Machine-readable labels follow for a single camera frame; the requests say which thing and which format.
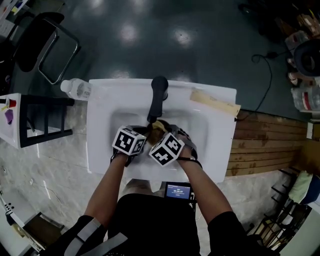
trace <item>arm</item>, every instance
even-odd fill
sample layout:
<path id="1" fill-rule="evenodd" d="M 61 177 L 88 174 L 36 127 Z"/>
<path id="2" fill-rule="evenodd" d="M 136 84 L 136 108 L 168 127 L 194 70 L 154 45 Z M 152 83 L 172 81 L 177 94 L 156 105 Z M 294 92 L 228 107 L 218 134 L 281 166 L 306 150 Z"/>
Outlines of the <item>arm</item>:
<path id="1" fill-rule="evenodd" d="M 96 218 L 105 228 L 108 227 L 117 206 L 120 182 L 127 159 L 128 156 L 125 154 L 119 154 L 113 159 L 84 212 L 85 215 Z"/>
<path id="2" fill-rule="evenodd" d="M 180 156 L 190 158 L 191 149 L 185 146 Z M 200 165 L 192 161 L 179 160 L 178 162 L 188 176 L 199 208 L 207 224 L 222 213 L 232 212 L 232 208 L 225 195 Z"/>

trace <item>gray floor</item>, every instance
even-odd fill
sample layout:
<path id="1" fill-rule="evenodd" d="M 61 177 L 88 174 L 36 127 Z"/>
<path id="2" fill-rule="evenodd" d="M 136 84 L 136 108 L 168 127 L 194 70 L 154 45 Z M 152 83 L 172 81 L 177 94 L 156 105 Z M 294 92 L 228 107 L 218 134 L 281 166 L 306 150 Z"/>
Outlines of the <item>gray floor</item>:
<path id="1" fill-rule="evenodd" d="M 253 54 L 285 48 L 259 35 L 257 24 L 238 10 L 241 0 L 66 0 L 62 25 L 80 40 L 82 49 L 66 79 L 145 78 L 163 75 L 237 89 L 236 102 L 254 110 L 269 84 L 266 63 L 251 62 Z M 72 44 L 63 36 L 46 70 L 57 74 Z M 270 61 L 273 83 L 259 111 L 307 120 L 293 103 L 286 79 L 286 60 Z M 35 68 L 12 80 L 13 91 L 63 96 Z"/>
<path id="2" fill-rule="evenodd" d="M 84 214 L 102 178 L 102 174 L 91 173 L 88 169 L 86 120 L 87 102 L 77 101 L 68 108 L 66 116 L 66 125 L 73 130 L 71 136 L 22 149 L 15 149 L 0 139 L 0 190 L 6 193 L 17 189 L 37 211 L 72 227 Z M 128 181 L 122 179 L 120 193 Z M 226 177 L 217 185 L 247 229 L 250 223 L 257 227 L 264 214 L 275 210 L 276 203 L 271 196 L 279 199 L 279 194 L 271 187 L 284 191 L 282 184 L 288 185 L 288 182 L 288 175 L 275 170 Z M 157 191 L 160 185 L 160 180 L 153 180 L 152 191 Z M 211 250 L 208 226 L 199 208 L 196 210 L 196 225 L 200 253 L 208 255 Z"/>

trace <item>chair leg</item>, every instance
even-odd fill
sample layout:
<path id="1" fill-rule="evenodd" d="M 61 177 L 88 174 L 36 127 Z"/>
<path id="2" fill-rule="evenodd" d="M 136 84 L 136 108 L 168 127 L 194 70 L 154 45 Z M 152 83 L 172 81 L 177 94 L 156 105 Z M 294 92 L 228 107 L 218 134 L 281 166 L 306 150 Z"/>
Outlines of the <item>chair leg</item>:
<path id="1" fill-rule="evenodd" d="M 63 77 L 63 75 L 65 74 L 71 60 L 74 58 L 74 56 L 77 54 L 77 52 L 80 50 L 80 46 L 79 46 L 79 40 L 73 35 L 71 34 L 68 30 L 66 30 L 63 26 L 61 26 L 60 24 L 56 23 L 55 21 L 53 21 L 52 19 L 46 17 L 43 19 L 44 21 L 48 22 L 49 24 L 51 24 L 52 26 L 56 27 L 58 30 L 62 31 L 64 34 L 66 34 L 68 37 L 70 37 L 72 40 L 75 41 L 76 45 L 75 48 L 73 50 L 73 53 L 71 55 L 71 57 L 69 58 L 69 60 L 67 61 L 66 65 L 64 66 L 62 72 L 60 73 L 59 77 L 57 78 L 56 81 L 53 81 L 50 77 L 48 77 L 41 69 L 43 62 L 45 61 L 45 58 L 47 57 L 48 53 L 50 52 L 51 48 L 53 47 L 54 43 L 57 41 L 57 32 L 55 32 L 55 37 L 53 39 L 53 41 L 51 42 L 51 44 L 49 45 L 48 49 L 46 50 L 45 54 L 43 55 L 39 66 L 38 66 L 38 70 L 39 72 L 45 77 L 45 79 L 47 79 L 49 81 L 50 84 L 55 85 L 57 84 Z"/>

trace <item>wrist strap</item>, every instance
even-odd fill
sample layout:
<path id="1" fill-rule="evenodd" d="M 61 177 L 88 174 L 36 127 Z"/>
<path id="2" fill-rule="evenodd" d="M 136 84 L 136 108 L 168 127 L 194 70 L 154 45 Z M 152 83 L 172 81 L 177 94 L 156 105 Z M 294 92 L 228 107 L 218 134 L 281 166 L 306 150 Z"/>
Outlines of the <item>wrist strap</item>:
<path id="1" fill-rule="evenodd" d="M 202 168 L 201 163 L 200 163 L 198 160 L 193 159 L 193 158 L 188 158 L 188 157 L 181 157 L 181 156 L 179 156 L 179 157 L 177 158 L 177 160 L 195 162 L 195 163 L 197 163 L 198 165 L 200 165 L 200 167 Z"/>

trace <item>black chair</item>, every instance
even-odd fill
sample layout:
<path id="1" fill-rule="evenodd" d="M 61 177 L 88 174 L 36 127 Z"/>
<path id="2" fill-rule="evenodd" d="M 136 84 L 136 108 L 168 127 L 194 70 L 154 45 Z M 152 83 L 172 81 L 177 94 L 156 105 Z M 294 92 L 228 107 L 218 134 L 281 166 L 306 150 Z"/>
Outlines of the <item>black chair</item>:
<path id="1" fill-rule="evenodd" d="M 68 30 L 60 25 L 64 20 L 64 15 L 57 12 L 44 12 L 36 16 L 31 24 L 23 32 L 22 36 L 19 38 L 18 43 L 15 46 L 12 59 L 16 62 L 18 67 L 23 72 L 30 72 L 36 65 L 38 61 L 38 56 L 47 41 L 50 39 L 51 35 L 54 34 L 54 38 L 45 51 L 42 59 L 39 62 L 38 70 L 39 72 L 52 84 L 57 84 L 63 77 L 68 65 L 70 64 L 73 57 L 79 51 L 79 40 L 71 34 Z M 54 46 L 55 42 L 58 40 L 58 30 L 66 34 L 72 40 L 75 41 L 74 51 L 64 66 L 62 72 L 57 79 L 51 79 L 42 70 L 43 63 Z"/>

